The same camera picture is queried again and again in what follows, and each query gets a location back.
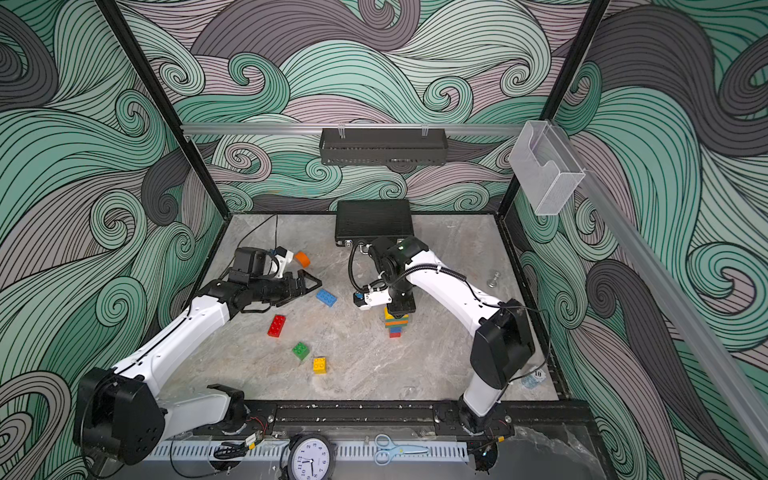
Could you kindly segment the light green square lego brick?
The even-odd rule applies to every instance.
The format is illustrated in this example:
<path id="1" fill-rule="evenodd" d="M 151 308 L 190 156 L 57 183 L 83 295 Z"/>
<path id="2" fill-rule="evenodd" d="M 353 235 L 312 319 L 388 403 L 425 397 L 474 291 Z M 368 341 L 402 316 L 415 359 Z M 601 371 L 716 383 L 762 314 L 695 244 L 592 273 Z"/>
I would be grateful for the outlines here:
<path id="1" fill-rule="evenodd" d="M 303 342 L 298 342 L 293 348 L 292 353 L 300 360 L 306 359 L 310 353 L 310 348 Z"/>

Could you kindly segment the yellow square lego brick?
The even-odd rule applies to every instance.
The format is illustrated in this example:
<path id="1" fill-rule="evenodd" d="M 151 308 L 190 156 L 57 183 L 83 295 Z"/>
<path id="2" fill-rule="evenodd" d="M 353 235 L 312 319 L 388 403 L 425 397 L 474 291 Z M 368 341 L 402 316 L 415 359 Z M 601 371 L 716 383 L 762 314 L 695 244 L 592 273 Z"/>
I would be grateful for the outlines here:
<path id="1" fill-rule="evenodd" d="M 312 361 L 312 371 L 314 374 L 322 375 L 326 374 L 328 369 L 328 363 L 326 357 L 315 357 Z"/>

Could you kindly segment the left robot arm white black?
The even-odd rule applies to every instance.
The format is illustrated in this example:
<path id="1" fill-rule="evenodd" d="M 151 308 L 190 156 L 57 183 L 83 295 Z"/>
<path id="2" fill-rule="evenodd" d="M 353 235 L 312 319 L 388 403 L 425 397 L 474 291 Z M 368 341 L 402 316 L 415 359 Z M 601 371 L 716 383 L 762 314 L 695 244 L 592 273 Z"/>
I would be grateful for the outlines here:
<path id="1" fill-rule="evenodd" d="M 250 304 L 280 307 L 321 285 L 305 270 L 209 282 L 145 345 L 108 369 L 92 368 L 80 380 L 74 443 L 83 455 L 135 465 L 163 440 L 206 425 L 241 433 L 248 416 L 242 391 L 212 384 L 205 395 L 168 403 L 159 399 L 164 385 L 204 340 Z"/>

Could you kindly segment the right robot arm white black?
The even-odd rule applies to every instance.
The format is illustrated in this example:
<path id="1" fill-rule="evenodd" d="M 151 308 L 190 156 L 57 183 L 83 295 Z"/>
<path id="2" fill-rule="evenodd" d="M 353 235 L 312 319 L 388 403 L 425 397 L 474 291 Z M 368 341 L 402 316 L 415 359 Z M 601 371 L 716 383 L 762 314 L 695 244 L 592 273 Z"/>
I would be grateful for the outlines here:
<path id="1" fill-rule="evenodd" d="M 473 286 L 414 236 L 398 241 L 380 237 L 367 245 L 367 255 L 377 277 L 355 287 L 353 301 L 359 309 L 383 306 L 392 319 L 401 320 L 416 311 L 413 290 L 418 288 L 471 334 L 473 376 L 458 406 L 464 428 L 479 431 L 515 375 L 536 352 L 525 306 Z"/>

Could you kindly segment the light blue long lego brick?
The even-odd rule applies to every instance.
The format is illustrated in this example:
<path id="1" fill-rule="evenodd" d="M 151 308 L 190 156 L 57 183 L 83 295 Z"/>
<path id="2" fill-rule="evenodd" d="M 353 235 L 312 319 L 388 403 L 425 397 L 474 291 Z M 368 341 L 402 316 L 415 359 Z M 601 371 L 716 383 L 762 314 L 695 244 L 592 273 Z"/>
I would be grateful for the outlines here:
<path id="1" fill-rule="evenodd" d="M 333 307 L 337 302 L 337 297 L 325 289 L 319 289 L 316 298 L 328 307 Z"/>

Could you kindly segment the red long lego brick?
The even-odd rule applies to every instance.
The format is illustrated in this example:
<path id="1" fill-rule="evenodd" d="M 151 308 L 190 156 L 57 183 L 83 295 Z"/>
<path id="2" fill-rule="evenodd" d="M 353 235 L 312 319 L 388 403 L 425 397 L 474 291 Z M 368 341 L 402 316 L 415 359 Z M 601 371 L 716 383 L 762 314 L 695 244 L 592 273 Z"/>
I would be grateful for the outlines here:
<path id="1" fill-rule="evenodd" d="M 286 322 L 286 317 L 283 315 L 275 315 L 268 328 L 267 335 L 272 338 L 279 338 L 283 327 Z"/>

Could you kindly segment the orange half-round block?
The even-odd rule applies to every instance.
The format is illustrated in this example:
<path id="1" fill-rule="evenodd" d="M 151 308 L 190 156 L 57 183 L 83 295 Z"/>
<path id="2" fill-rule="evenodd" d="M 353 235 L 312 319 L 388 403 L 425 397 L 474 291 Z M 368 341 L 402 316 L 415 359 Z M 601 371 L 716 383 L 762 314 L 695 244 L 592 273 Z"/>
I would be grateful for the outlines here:
<path id="1" fill-rule="evenodd" d="M 302 251 L 296 252 L 294 254 L 294 259 L 303 267 L 308 268 L 311 261 L 309 257 Z"/>

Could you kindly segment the black hard case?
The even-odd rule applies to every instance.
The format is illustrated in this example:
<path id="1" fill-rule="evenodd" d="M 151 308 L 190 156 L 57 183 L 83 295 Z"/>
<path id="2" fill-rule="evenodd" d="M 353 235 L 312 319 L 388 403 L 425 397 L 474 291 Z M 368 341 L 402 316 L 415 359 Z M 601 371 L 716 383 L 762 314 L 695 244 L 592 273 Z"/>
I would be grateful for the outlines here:
<path id="1" fill-rule="evenodd" d="M 414 234 L 406 199 L 341 200 L 337 204 L 334 240 L 337 246 L 379 237 L 405 238 Z"/>

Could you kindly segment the silver metal peg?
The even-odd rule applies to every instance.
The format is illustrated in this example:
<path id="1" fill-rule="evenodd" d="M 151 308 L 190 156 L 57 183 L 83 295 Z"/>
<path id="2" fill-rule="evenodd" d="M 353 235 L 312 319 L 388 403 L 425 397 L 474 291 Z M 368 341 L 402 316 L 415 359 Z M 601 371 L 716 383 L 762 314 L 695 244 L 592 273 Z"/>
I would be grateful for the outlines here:
<path id="1" fill-rule="evenodd" d="M 499 271 L 494 271 L 491 278 L 487 281 L 487 286 L 489 288 L 496 288 L 499 284 L 500 277 L 501 273 Z"/>

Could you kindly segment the white analog clock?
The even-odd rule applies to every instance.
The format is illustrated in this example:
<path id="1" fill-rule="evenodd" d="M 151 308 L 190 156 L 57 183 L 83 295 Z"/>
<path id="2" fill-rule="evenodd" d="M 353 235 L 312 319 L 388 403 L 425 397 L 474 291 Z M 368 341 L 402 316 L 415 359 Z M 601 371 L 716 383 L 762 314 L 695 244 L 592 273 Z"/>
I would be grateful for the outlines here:
<path id="1" fill-rule="evenodd" d="M 335 465 L 334 445 L 320 434 L 299 435 L 289 447 L 287 474 L 291 480 L 328 480 Z"/>

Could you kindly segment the light blue scissors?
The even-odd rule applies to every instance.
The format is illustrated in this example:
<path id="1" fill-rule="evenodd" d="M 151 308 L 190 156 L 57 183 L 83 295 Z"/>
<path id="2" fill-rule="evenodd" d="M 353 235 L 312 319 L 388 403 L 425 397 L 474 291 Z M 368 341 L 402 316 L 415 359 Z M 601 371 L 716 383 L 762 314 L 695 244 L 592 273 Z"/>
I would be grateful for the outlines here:
<path id="1" fill-rule="evenodd" d="M 386 466 L 398 456 L 425 455 L 429 452 L 424 446 L 395 443 L 386 434 L 378 434 L 374 444 L 376 451 L 373 460 L 377 466 Z"/>

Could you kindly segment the black wall shelf tray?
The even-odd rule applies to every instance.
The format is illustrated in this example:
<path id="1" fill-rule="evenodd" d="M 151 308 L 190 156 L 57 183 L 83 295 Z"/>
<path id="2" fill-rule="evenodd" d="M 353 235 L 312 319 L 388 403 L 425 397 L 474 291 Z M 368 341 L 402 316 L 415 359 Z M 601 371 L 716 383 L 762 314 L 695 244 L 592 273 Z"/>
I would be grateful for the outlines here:
<path id="1" fill-rule="evenodd" d="M 443 165 L 448 157 L 443 129 L 326 128 L 319 140 L 321 162 L 331 166 Z"/>

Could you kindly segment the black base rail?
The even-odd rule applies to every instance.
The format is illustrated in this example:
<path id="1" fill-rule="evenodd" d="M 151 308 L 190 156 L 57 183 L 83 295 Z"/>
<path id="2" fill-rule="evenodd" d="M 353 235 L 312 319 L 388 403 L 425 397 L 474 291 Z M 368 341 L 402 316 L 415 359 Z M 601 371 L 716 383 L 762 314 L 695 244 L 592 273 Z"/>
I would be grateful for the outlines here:
<path id="1" fill-rule="evenodd" d="M 221 419 L 193 413 L 172 424 L 168 408 L 113 407 L 100 422 L 120 437 L 160 440 L 192 432 L 214 437 L 245 437 L 331 428 L 411 428 L 438 436 L 470 437 L 512 434 L 532 425 L 590 425 L 594 422 L 583 401 L 502 401 L 480 418 L 458 401 L 341 401 L 239 400 Z"/>

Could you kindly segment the clear plastic wall holder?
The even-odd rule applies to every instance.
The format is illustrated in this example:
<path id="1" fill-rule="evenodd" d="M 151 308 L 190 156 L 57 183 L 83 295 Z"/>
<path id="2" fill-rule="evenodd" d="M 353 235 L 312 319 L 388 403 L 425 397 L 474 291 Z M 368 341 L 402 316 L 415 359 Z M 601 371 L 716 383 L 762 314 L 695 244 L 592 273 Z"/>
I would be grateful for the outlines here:
<path id="1" fill-rule="evenodd" d="M 558 215 L 585 178 L 565 130 L 548 120 L 526 122 L 508 160 L 537 216 Z"/>

